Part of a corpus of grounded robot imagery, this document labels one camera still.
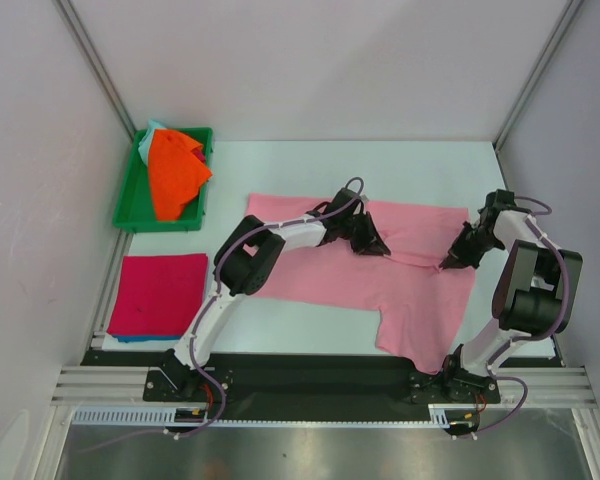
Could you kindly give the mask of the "pink t shirt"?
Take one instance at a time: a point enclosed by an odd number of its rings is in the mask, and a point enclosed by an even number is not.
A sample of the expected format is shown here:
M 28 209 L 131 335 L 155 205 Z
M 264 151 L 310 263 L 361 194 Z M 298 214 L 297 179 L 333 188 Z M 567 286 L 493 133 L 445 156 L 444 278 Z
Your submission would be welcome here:
M 442 366 L 463 323 L 476 273 L 439 265 L 469 219 L 465 207 L 370 201 L 390 256 L 361 256 L 348 242 L 284 252 L 263 298 L 377 311 L 376 346 L 424 373 Z

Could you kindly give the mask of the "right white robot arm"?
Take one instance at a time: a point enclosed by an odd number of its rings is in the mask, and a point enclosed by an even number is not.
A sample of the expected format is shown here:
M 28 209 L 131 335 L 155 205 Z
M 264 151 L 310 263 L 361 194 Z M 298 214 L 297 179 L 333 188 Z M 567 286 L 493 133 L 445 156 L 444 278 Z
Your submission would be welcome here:
M 520 347 L 563 331 L 568 325 L 583 265 L 582 256 L 559 247 L 538 225 L 541 212 L 517 204 L 508 190 L 486 196 L 479 219 L 466 222 L 439 264 L 442 270 L 479 267 L 494 249 L 508 253 L 496 285 L 491 320 L 443 364 L 441 388 L 453 401 L 477 389 L 477 377 L 494 376 Z

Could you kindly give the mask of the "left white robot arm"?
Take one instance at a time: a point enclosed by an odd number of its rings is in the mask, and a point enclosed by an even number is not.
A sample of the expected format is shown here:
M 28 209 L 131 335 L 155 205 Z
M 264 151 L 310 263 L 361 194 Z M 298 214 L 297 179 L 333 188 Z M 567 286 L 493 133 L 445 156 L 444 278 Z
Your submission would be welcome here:
M 239 303 L 265 285 L 282 254 L 339 239 L 348 241 L 356 255 L 391 254 L 365 209 L 361 193 L 346 187 L 300 217 L 264 222 L 255 215 L 245 216 L 216 253 L 210 292 L 171 349 L 179 365 L 169 371 L 167 389 L 182 400 L 199 392 L 201 376 L 196 370 L 209 360 L 212 347 Z

